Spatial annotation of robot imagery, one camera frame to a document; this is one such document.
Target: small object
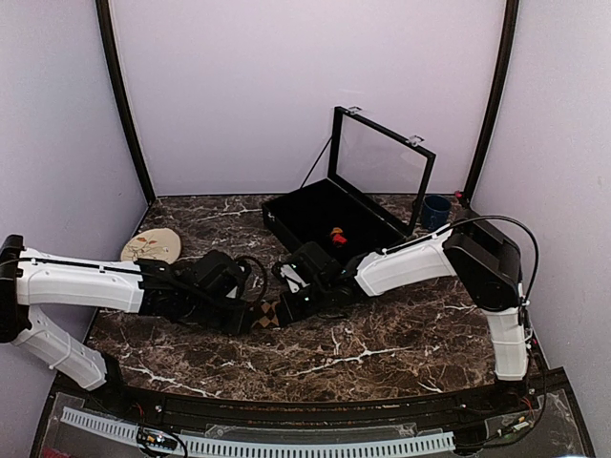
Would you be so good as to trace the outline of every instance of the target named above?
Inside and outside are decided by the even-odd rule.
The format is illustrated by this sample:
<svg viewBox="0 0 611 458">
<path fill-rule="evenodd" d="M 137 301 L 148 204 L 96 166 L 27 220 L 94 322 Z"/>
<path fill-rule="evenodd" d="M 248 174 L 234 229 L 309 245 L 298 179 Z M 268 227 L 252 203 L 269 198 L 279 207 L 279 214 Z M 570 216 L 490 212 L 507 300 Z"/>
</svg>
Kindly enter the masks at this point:
<svg viewBox="0 0 611 458">
<path fill-rule="evenodd" d="M 172 229 L 151 229 L 136 235 L 121 252 L 121 260 L 164 260 L 168 264 L 180 256 L 180 237 Z"/>
<path fill-rule="evenodd" d="M 336 248 L 341 248 L 346 243 L 348 243 L 348 239 L 344 237 L 344 230 L 341 227 L 334 227 L 331 231 L 331 241 Z"/>
<path fill-rule="evenodd" d="M 420 135 L 412 135 L 410 138 L 408 138 L 408 144 L 410 146 L 418 146 L 423 141 L 424 138 L 422 138 Z"/>
<path fill-rule="evenodd" d="M 434 232 L 448 221 L 452 203 L 439 195 L 426 196 L 422 206 L 420 224 L 429 232 Z"/>
</svg>

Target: black cable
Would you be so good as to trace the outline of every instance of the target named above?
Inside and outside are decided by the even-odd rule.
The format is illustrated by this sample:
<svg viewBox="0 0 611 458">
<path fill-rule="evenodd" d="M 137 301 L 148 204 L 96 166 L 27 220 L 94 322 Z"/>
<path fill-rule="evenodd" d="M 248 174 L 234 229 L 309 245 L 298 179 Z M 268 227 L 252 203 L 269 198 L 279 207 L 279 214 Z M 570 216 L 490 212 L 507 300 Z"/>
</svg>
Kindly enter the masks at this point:
<svg viewBox="0 0 611 458">
<path fill-rule="evenodd" d="M 259 270 L 261 270 L 261 277 L 263 279 L 263 284 L 261 286 L 261 291 L 259 292 L 257 299 L 253 301 L 255 304 L 259 304 L 265 297 L 265 294 L 267 294 L 267 288 L 269 286 L 269 278 L 267 276 L 267 269 L 265 269 L 265 266 L 263 265 L 263 263 L 260 260 L 258 260 L 257 258 L 255 258 L 254 256 L 243 255 L 235 259 L 235 261 L 240 261 L 240 260 L 250 260 L 254 262 L 255 264 L 257 264 L 257 267 L 259 267 Z"/>
<path fill-rule="evenodd" d="M 530 282 L 528 284 L 528 288 L 526 290 L 526 294 L 524 295 L 524 299 L 526 301 L 528 301 L 528 298 L 531 295 L 531 291 L 533 289 L 533 285 L 535 284 L 535 278 L 537 277 L 537 271 L 538 271 L 538 259 L 539 259 L 539 252 L 538 252 L 538 243 L 537 243 L 537 238 L 535 237 L 535 235 L 533 234 L 533 232 L 522 222 L 518 221 L 517 219 L 513 219 L 513 218 L 509 218 L 509 217 L 503 217 L 501 215 L 489 215 L 489 216 L 485 216 L 485 217 L 475 217 L 475 218 L 469 218 L 469 219 L 462 219 L 460 221 L 454 222 L 452 224 L 450 224 L 448 227 L 446 227 L 445 229 L 437 232 L 437 235 L 443 234 L 444 232 L 448 232 L 456 227 L 460 227 L 463 226 L 465 224 L 469 224 L 470 222 L 476 222 L 476 221 L 484 221 L 484 220 L 488 220 L 488 219 L 497 219 L 500 221 L 507 221 L 507 222 L 511 222 L 512 224 L 515 224 L 516 226 L 520 227 L 524 232 L 526 232 L 526 234 L 528 234 L 528 236 L 531 238 L 531 241 L 533 242 L 533 246 L 535 248 L 535 263 L 533 264 L 533 274 L 531 275 L 531 279 Z"/>
<path fill-rule="evenodd" d="M 126 419 L 125 419 L 125 418 L 120 418 L 120 417 L 117 417 L 117 413 L 116 413 L 116 412 L 112 412 L 111 410 L 109 410 L 108 408 L 106 408 L 106 407 L 105 407 L 105 406 L 104 406 L 104 405 L 103 405 L 101 402 L 99 402 L 99 401 L 98 401 L 98 399 L 96 399 L 96 398 L 95 398 L 95 396 L 94 396 L 93 394 L 91 394 L 91 393 L 90 393 L 90 394 L 87 396 L 87 398 L 88 398 L 90 401 L 93 401 L 93 402 L 94 402 L 94 404 L 96 404 L 98 407 L 100 407 L 100 408 L 101 408 L 101 409 L 104 411 L 104 413 L 106 413 L 106 414 L 108 414 L 108 415 L 111 415 L 111 416 L 113 416 L 113 417 L 117 418 L 119 423 L 122 423 L 122 422 L 125 422 L 125 421 L 126 421 Z M 120 416 L 121 416 L 121 417 L 123 417 L 124 415 L 126 415 L 126 414 L 127 414 L 127 412 L 129 412 L 129 411 L 130 411 L 130 410 L 131 410 L 133 407 L 134 407 L 134 406 L 130 406 L 130 408 L 129 408 L 129 409 L 127 409 L 127 410 L 125 410 L 125 411 L 124 411 L 122 414 L 120 414 Z M 183 454 L 182 454 L 182 458 L 189 458 L 189 449 L 187 448 L 187 445 L 186 445 L 186 444 L 184 443 L 184 441 L 183 441 L 182 439 L 180 439 L 180 438 L 178 437 L 178 435 L 177 435 L 177 434 L 175 434 L 174 432 L 172 432 L 172 431 L 166 431 L 165 429 L 162 429 L 161 427 L 156 427 L 156 426 L 154 426 L 154 425 L 151 425 L 151 424 L 149 424 L 149 423 L 146 423 L 146 422 L 145 422 L 145 421 L 143 421 L 143 420 L 140 420 L 139 422 L 136 422 L 136 426 L 138 426 L 138 427 L 149 427 L 150 429 L 154 429 L 155 431 L 161 431 L 162 433 L 167 434 L 168 436 L 170 436 L 172 439 L 176 440 L 176 442 L 178 442 L 178 443 L 180 444 L 180 447 L 182 448 L 182 452 L 183 452 Z"/>
<path fill-rule="evenodd" d="M 505 436 L 507 436 L 508 434 L 513 434 L 515 431 L 510 431 L 506 434 L 503 435 L 494 435 L 494 436 L 490 436 L 487 437 L 486 439 L 484 439 L 483 441 L 480 442 L 476 442 L 473 444 L 455 444 L 458 448 L 478 448 L 478 447 L 482 447 L 482 448 L 502 448 L 502 447 L 508 447 L 508 446 L 512 446 L 513 444 L 517 444 L 518 442 L 520 442 L 522 439 L 524 439 L 526 436 L 528 436 L 531 432 L 533 432 L 535 430 L 535 428 L 537 427 L 537 425 L 539 424 L 539 422 L 541 421 L 541 419 L 543 418 L 543 414 L 545 413 L 545 408 L 547 407 L 547 370 L 545 368 L 545 363 L 543 362 L 543 360 L 541 359 L 540 353 L 537 353 L 537 359 L 539 360 L 539 366 L 540 366 L 540 370 L 541 370 L 541 375 L 543 377 L 543 403 L 541 404 L 541 411 L 538 415 L 538 417 L 533 421 L 533 423 L 531 424 L 531 427 L 529 427 L 525 432 L 523 432 L 522 434 L 520 434 L 519 437 L 515 438 L 514 441 L 512 442 L 506 442 L 506 443 L 502 443 L 502 444 L 488 444 L 490 442 L 492 442 L 495 439 L 501 439 Z"/>
<path fill-rule="evenodd" d="M 3 262 L 0 262 L 0 267 L 4 267 L 5 265 L 13 264 L 15 262 L 21 262 L 22 260 L 28 261 L 33 259 L 34 258 L 15 258 L 14 260 L 5 260 Z"/>
<path fill-rule="evenodd" d="M 325 146 L 323 147 L 323 151 L 321 151 L 321 153 L 318 154 L 318 157 L 316 157 L 316 161 L 314 162 L 314 165 L 312 165 L 312 167 L 309 169 L 309 172 L 307 173 L 307 176 L 305 176 L 304 182 L 299 187 L 299 189 L 302 189 L 304 186 L 306 186 L 307 179 L 309 178 L 310 175 L 312 175 L 312 172 L 314 172 L 314 169 L 316 168 L 316 165 L 318 165 L 318 161 L 321 160 L 321 157 L 325 153 L 325 150 L 327 149 L 328 144 L 331 142 L 331 139 L 333 139 L 333 136 L 330 136 L 328 138 L 327 143 L 325 143 Z"/>
<path fill-rule="evenodd" d="M 537 358 L 539 359 L 539 366 L 541 368 L 541 375 L 543 377 L 543 404 L 541 405 L 541 412 L 539 413 L 538 417 L 533 422 L 532 426 L 529 429 L 527 429 L 526 432 L 524 432 L 519 437 L 517 437 L 514 441 L 508 442 L 506 444 L 490 444 L 488 446 L 484 446 L 484 448 L 501 448 L 501 447 L 512 446 L 513 444 L 518 443 L 519 441 L 524 439 L 526 436 L 528 436 L 531 432 L 533 432 L 535 430 L 535 427 L 537 427 L 537 425 L 543 418 L 543 414 L 545 413 L 545 408 L 547 407 L 547 379 L 546 379 L 547 369 L 545 368 L 545 363 L 543 362 L 543 360 L 540 357 L 540 353 L 537 353 Z"/>
</svg>

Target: robotic arm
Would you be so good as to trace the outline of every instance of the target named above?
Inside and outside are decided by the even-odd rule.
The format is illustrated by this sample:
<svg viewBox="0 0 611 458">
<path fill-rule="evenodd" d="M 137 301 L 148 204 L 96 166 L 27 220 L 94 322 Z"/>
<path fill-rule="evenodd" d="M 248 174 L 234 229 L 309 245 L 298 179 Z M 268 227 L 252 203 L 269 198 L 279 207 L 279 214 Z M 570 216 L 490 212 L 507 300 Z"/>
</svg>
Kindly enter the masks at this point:
<svg viewBox="0 0 611 458">
<path fill-rule="evenodd" d="M 473 211 L 463 219 L 478 218 Z M 517 245 L 485 220 L 452 229 L 440 228 L 391 249 L 352 260 L 346 269 L 308 243 L 276 265 L 284 279 L 291 308 L 313 303 L 351 302 L 358 294 L 379 296 L 391 289 L 445 276 L 458 276 L 475 305 L 483 310 L 495 349 L 495 375 L 502 382 L 520 382 L 528 370 L 527 302 L 522 292 Z"/>
<path fill-rule="evenodd" d="M 101 306 L 239 333 L 247 302 L 237 296 L 249 273 L 246 262 L 218 251 L 177 271 L 158 260 L 61 258 L 24 249 L 21 236 L 9 236 L 0 252 L 0 343 L 30 351 L 94 390 L 120 378 L 116 360 L 74 339 L 39 304 Z"/>
<path fill-rule="evenodd" d="M 218 251 L 177 268 L 158 260 L 61 258 L 24 249 L 20 236 L 9 236 L 0 252 L 0 343 L 21 346 L 49 368 L 94 390 L 120 380 L 118 363 L 75 340 L 39 304 L 102 306 L 240 334 L 257 327 L 257 314 L 268 315 L 272 307 L 277 323 L 287 325 L 329 304 L 351 303 L 402 285 L 458 276 L 488 319 L 496 377 L 520 382 L 526 376 L 530 336 L 523 319 L 526 301 L 519 250 L 486 221 L 441 228 L 354 259 L 345 268 L 318 244 L 306 243 L 272 268 L 288 286 L 273 304 L 241 299 L 250 272 L 245 260 L 232 260 Z"/>
</svg>

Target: blue mug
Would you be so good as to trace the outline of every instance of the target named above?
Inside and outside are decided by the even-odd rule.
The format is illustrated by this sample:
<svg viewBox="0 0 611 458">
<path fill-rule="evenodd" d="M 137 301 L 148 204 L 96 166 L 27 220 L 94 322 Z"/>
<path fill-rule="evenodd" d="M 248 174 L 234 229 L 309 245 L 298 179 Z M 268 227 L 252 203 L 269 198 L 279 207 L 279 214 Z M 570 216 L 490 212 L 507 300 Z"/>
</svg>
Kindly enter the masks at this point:
<svg viewBox="0 0 611 458">
<path fill-rule="evenodd" d="M 422 206 L 420 224 L 427 231 L 433 232 L 448 222 L 452 203 L 438 195 L 426 196 Z"/>
</svg>

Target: lavender wall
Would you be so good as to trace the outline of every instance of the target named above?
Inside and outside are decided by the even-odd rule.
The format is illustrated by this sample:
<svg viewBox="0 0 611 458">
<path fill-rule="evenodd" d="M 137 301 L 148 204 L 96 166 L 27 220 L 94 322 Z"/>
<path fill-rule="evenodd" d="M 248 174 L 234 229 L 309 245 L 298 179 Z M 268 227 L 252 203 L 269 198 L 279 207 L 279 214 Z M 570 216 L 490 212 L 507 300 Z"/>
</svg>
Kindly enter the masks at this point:
<svg viewBox="0 0 611 458">
<path fill-rule="evenodd" d="M 609 24 L 605 1 L 523 3 L 474 199 L 538 237 L 533 321 L 551 366 L 568 372 L 598 456 L 611 455 Z"/>
<path fill-rule="evenodd" d="M 95 2 L 0 2 L 0 239 L 115 259 L 145 209 L 121 131 Z M 92 310 L 49 315 L 83 337 Z M 53 373 L 0 346 L 2 456 L 28 456 Z"/>
<path fill-rule="evenodd" d="M 462 188 L 504 4 L 112 2 L 157 192 L 290 191 L 329 137 L 334 105 L 361 106 L 401 134 L 425 137 L 438 153 L 430 190 Z"/>
</svg>

